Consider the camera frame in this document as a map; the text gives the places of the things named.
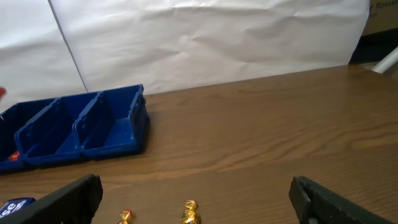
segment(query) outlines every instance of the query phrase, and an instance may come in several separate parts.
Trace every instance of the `bin compartment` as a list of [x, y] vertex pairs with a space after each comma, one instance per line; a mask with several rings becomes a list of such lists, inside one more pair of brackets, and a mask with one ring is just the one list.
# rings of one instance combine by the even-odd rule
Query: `bin compartment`
[[22, 152], [17, 150], [15, 133], [53, 99], [17, 103], [0, 114], [0, 170], [21, 169]]
[[142, 85], [100, 92], [75, 123], [81, 153], [107, 157], [142, 149], [148, 115]]
[[80, 158], [73, 123], [98, 93], [85, 93], [54, 99], [17, 133], [16, 142], [24, 160], [47, 165]]

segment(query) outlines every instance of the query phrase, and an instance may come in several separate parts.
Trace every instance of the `blue snack wrapper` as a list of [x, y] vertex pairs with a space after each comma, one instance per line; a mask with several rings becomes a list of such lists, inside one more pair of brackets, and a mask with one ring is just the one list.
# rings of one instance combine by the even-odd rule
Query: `blue snack wrapper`
[[36, 201], [36, 199], [34, 199], [32, 197], [11, 199], [5, 205], [3, 205], [1, 207], [0, 218], [5, 217], [6, 215], [9, 215], [11, 213], [14, 213], [35, 201]]

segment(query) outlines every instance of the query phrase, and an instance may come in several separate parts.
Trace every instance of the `white tube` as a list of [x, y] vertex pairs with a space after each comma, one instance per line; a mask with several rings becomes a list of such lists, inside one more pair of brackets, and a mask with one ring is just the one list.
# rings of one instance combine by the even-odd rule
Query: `white tube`
[[381, 60], [376, 66], [373, 67], [373, 71], [383, 74], [393, 64], [398, 62], [398, 47], [389, 53], [383, 60]]

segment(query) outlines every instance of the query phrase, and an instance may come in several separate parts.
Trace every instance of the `white backdrop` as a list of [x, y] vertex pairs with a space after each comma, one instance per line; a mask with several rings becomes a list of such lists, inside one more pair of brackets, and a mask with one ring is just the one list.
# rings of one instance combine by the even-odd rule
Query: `white backdrop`
[[89, 91], [145, 93], [344, 65], [363, 0], [51, 0]]
[[[363, 0], [51, 0], [89, 91], [145, 94], [347, 64]], [[0, 111], [85, 87], [47, 0], [0, 2]]]
[[85, 89], [47, 1], [0, 1], [0, 112], [18, 101]]

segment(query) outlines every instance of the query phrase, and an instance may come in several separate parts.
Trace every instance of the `wooden table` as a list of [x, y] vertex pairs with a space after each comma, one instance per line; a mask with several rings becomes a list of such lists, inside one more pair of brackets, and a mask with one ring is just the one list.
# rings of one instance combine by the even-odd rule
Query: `wooden table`
[[101, 176], [93, 223], [298, 223], [290, 181], [305, 175], [398, 222], [398, 83], [355, 66], [148, 95], [143, 155], [0, 176], [0, 200], [41, 198]]

